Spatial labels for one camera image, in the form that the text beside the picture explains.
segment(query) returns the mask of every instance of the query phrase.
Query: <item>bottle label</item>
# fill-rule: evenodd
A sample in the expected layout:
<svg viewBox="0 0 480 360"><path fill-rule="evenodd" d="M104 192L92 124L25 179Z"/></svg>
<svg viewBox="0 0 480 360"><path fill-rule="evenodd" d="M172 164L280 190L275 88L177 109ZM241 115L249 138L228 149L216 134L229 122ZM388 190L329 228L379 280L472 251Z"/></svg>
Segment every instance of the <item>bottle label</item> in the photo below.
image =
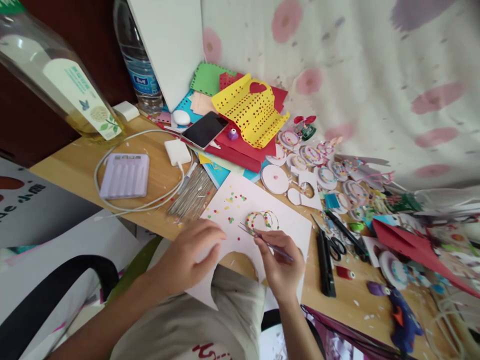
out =
<svg viewBox="0 0 480 360"><path fill-rule="evenodd" d="M0 0L0 15L15 15L24 11L25 8L19 0Z"/></svg>
<svg viewBox="0 0 480 360"><path fill-rule="evenodd" d="M145 95L157 95L160 92L160 86L153 70L151 70L151 75L139 74L135 71L138 68L141 69L146 64L152 69L150 61L139 61L131 57L125 57L125 64L130 73L131 82L135 90Z"/></svg>
<svg viewBox="0 0 480 360"><path fill-rule="evenodd" d="M43 74L105 140L122 132L78 63L65 58L53 59L43 68Z"/></svg>

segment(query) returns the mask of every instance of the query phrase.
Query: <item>charger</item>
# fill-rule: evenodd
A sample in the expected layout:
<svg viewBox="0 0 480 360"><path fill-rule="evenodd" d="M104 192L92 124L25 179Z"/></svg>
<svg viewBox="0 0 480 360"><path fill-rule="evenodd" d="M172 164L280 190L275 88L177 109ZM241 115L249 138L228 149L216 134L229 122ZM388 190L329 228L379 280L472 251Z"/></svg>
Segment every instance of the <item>charger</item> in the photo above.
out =
<svg viewBox="0 0 480 360"><path fill-rule="evenodd" d="M187 144L180 139L165 141L165 149L172 166L177 165L177 163L186 164L192 161Z"/></svg>

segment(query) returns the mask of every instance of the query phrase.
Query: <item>white curtain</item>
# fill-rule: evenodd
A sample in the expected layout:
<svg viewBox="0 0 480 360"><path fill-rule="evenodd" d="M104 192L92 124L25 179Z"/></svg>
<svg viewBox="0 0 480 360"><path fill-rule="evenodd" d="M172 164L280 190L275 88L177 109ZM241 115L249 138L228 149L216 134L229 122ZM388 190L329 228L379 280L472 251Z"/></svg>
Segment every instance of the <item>white curtain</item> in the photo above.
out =
<svg viewBox="0 0 480 360"><path fill-rule="evenodd" d="M207 61L288 90L341 153L409 190L480 183L477 1L202 0L202 21Z"/></svg>

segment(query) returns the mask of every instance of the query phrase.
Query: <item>phone screen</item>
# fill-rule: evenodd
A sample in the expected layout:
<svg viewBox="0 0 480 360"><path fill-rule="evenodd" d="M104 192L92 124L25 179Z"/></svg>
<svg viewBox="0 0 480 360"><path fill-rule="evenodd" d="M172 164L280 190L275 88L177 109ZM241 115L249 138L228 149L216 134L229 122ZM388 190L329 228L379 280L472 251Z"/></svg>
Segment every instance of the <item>phone screen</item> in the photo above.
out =
<svg viewBox="0 0 480 360"><path fill-rule="evenodd" d="M228 120L225 120L220 115L210 111L207 115L185 130L182 133L182 136L196 144L199 148L205 149L228 124Z"/></svg>

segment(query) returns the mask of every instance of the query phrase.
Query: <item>desk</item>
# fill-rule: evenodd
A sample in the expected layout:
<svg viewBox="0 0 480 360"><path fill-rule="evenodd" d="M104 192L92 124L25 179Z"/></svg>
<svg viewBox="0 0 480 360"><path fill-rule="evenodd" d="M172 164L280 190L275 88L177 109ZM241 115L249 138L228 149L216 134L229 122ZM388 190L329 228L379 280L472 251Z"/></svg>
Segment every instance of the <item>desk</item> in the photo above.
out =
<svg viewBox="0 0 480 360"><path fill-rule="evenodd" d="M141 116L126 124L125 128L129 135L145 130L158 129L155 124ZM119 153L147 153L150 156L146 198L115 200L113 201L115 205L125 208L141 206L165 194L178 183L181 172L171 166L163 146L164 141L172 138L167 133L151 132L127 140L115 150ZM105 208L107 206L101 201L95 189L93 175L97 163L106 152L106 149L80 138L39 162L30 170L32 173ZM184 165L185 172L189 166L189 164ZM100 179L103 177L104 170L104 167L102 167L99 172ZM210 197L205 199L206 204L214 194L215 191L212 191ZM309 219L313 227L310 214L318 215L317 210L304 206L294 206L284 195L273 196ZM167 208L168 206L164 205L157 212L133 212L126 214L124 217L156 234L173 240L180 232L181 227L175 223L175 219L166 216ZM352 255L344 256L341 265L354 271L356 279L349 281L335 275L337 298L324 296L320 291L320 266L315 235L315 232L312 231L301 302L338 322L393 347L390 340L390 334L393 332L393 321L390 315L391 303L386 297L370 294L366 286L366 281L385 283L380 271L369 263L363 263L355 259ZM230 253L220 263L245 276L255 278L255 271L250 261L243 254ZM429 325L431 319L437 314L435 303L428 291L425 288L410 285L402 293L425 329L425 326ZM429 330L432 332L436 346L440 351L445 352L447 357L454 356L453 352L449 352L449 346L440 329L433 326ZM425 336L416 337L413 355L418 359L436 359L426 343Z"/></svg>

